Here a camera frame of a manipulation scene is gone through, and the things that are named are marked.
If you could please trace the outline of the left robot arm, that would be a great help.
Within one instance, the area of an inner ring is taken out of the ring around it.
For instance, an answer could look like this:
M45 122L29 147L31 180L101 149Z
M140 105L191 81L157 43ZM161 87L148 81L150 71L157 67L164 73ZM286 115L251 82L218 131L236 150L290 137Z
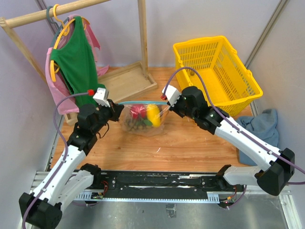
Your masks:
M40 229L56 228L63 212L82 191L102 184L97 166L88 165L75 176L72 173L97 142L99 131L109 121L119 121L124 106L112 100L107 102L106 106L86 104L80 108L78 121L60 159L32 193L21 195L22 228L27 223Z

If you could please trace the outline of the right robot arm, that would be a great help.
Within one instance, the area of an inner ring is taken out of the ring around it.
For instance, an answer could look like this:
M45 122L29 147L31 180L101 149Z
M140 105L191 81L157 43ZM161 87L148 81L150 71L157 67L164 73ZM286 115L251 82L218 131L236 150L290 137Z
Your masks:
M259 139L223 110L209 106L203 92L195 86L179 92L169 85L162 93L171 111L193 119L201 129L228 141L254 161L252 167L223 166L216 178L220 190L226 191L232 185L252 185L273 196L281 193L295 172L292 150L280 150Z

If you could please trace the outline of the yellow toy banana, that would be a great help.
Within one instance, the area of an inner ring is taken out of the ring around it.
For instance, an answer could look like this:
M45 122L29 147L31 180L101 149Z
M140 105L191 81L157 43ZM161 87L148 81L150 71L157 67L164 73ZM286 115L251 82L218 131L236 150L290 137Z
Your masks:
M159 127L161 125L160 110L157 105L148 104L147 119L152 123L153 127Z

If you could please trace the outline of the clear zip top bag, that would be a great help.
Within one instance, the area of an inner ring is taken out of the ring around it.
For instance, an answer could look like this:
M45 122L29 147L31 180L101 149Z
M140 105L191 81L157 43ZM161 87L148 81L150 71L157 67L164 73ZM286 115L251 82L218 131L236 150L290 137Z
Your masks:
M120 116L122 130L141 136L159 135L164 129L170 106L158 101L126 101Z

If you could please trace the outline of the red toy fruit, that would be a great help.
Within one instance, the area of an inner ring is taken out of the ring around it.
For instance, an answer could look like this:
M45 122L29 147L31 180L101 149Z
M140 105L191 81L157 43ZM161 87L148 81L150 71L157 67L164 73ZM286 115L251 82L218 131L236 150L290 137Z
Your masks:
M144 119L146 117L146 107L143 104L134 104L130 108L132 119Z

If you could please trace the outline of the longan fruit bunch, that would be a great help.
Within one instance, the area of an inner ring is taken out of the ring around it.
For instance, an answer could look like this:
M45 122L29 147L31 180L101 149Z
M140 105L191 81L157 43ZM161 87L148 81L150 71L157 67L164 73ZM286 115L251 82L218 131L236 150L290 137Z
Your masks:
M152 129L152 123L148 119L132 119L129 118L124 121L124 127L127 131L131 132L141 132L141 131L148 131Z

